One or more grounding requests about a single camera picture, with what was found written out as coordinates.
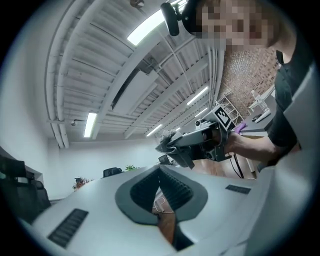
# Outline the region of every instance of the wooden floor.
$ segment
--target wooden floor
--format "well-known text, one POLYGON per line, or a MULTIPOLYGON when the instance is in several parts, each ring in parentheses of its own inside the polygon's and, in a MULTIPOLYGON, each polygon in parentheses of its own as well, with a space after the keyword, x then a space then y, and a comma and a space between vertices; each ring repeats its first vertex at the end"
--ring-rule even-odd
MULTIPOLYGON (((256 178, 256 174, 251 173, 246 159, 239 155, 237 155, 237 159, 238 159, 238 163, 240 165, 244 178, 245 179, 256 178)), ((192 169, 193 172, 206 174, 206 175, 239 179, 229 159, 222 162, 215 162, 209 159, 196 160, 193 162, 195 165, 194 168, 192 169)), ((232 157, 232 164, 235 170, 238 172, 238 168, 233 157, 232 157)), ((169 213, 169 212, 172 212, 173 210, 170 208, 170 205, 168 204, 168 201, 166 199, 162 204, 162 207, 165 213, 158 212, 156 208, 152 210, 152 213, 158 215, 158 220, 159 220, 158 227, 162 232, 162 234, 164 235, 164 237, 167 239, 167 241, 172 244, 174 232, 175 232, 176 216, 174 213, 169 213)))

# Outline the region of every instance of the table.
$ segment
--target table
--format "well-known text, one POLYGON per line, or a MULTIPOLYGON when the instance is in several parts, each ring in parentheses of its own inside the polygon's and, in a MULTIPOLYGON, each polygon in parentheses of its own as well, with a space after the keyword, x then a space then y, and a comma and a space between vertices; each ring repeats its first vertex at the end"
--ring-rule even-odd
POLYGON ((269 95, 265 99, 265 103, 270 109, 271 114, 258 123, 252 122, 252 119, 255 116, 262 113, 262 109, 259 106, 255 107, 253 113, 244 120, 244 122, 246 123, 246 127, 241 130, 240 132, 241 135, 260 136, 260 137, 265 137, 268 135, 267 130, 271 126, 272 120, 276 114, 277 103, 275 98, 272 95, 269 95))

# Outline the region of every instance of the hand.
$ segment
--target hand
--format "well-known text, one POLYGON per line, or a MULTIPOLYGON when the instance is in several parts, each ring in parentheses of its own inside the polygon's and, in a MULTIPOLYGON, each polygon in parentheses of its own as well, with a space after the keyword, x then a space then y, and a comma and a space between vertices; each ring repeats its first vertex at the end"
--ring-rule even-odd
POLYGON ((238 136, 241 136, 241 135, 234 133, 234 132, 231 132, 229 134, 229 137, 226 141, 226 144, 224 145, 224 153, 225 154, 231 153, 234 151, 235 141, 237 140, 238 136))

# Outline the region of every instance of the person's arm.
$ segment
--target person's arm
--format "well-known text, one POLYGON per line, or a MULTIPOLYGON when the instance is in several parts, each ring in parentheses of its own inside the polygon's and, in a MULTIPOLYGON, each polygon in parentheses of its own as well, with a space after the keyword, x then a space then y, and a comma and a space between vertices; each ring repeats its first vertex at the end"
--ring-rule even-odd
POLYGON ((224 151, 225 153, 233 152, 248 159, 267 163, 287 154, 296 143, 296 135, 284 116, 282 108, 277 104, 268 136, 251 139, 237 133, 231 133, 224 151))
POLYGON ((267 163, 277 159, 284 151, 282 147, 276 146, 269 137, 258 139, 246 138, 237 133, 231 133, 224 152, 235 153, 242 157, 267 163))

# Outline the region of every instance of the dark shirt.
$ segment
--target dark shirt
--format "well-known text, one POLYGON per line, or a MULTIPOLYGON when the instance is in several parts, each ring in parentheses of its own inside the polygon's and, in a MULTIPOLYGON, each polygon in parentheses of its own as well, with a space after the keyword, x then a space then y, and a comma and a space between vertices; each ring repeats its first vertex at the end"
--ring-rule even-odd
POLYGON ((284 148, 283 154, 287 154, 297 143, 297 137, 284 116, 284 111, 291 104, 292 96, 305 78, 313 61, 313 55, 302 35, 297 33, 290 62, 284 64, 283 54, 280 51, 276 52, 276 57, 281 67, 277 71, 274 82, 277 106, 272 125, 268 130, 268 137, 273 144, 284 148))

